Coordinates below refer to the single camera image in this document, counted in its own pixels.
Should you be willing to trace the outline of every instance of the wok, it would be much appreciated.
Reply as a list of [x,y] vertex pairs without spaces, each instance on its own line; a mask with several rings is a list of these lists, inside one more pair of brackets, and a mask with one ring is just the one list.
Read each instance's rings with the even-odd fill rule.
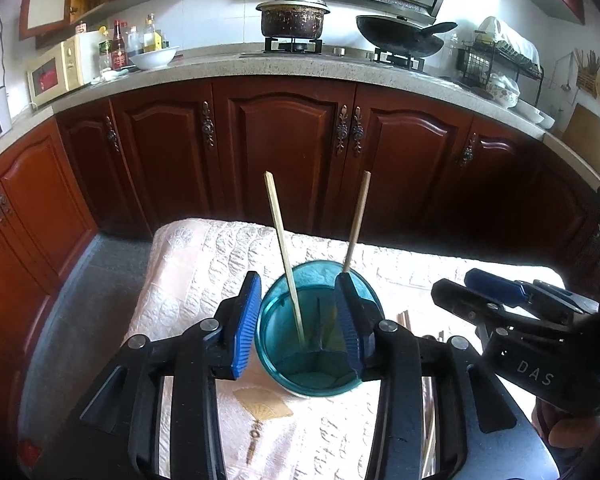
[[357,16],[358,30],[376,47],[398,56],[427,57],[445,44],[434,36],[453,30],[454,22],[440,22],[430,27],[418,28],[405,20],[387,16]]

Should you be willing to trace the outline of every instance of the plastic cup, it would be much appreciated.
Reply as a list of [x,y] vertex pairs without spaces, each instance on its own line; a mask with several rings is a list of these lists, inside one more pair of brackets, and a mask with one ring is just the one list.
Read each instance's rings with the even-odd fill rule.
[[[336,316],[334,284],[342,264],[315,260],[293,269],[304,327],[300,345],[286,277],[280,276],[260,305],[255,333],[258,357],[269,375],[288,391],[307,397],[329,397],[355,388],[360,379],[349,366]],[[350,271],[361,298],[380,302],[371,286]]]

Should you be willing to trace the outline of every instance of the brown cooking pot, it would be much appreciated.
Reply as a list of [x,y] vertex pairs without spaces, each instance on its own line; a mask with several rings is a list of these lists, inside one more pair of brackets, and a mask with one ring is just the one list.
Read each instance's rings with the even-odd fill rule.
[[262,34],[271,38],[317,40],[324,15],[330,12],[323,0],[271,0],[258,4]]

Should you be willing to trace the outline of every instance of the wok handle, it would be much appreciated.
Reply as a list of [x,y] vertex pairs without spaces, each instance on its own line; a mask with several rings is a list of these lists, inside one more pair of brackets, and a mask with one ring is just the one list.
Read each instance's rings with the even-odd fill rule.
[[421,38],[426,38],[427,36],[431,36],[432,34],[442,34],[443,32],[449,32],[450,30],[454,30],[458,26],[457,23],[454,22],[440,22],[435,25],[431,25],[430,27],[421,28],[418,31],[418,34]]

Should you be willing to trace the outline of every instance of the gray floor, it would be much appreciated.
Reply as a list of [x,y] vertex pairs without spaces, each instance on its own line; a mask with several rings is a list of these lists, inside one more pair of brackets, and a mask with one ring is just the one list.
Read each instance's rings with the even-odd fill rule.
[[19,438],[43,447],[122,343],[150,242],[99,235],[65,283],[40,336],[20,405]]

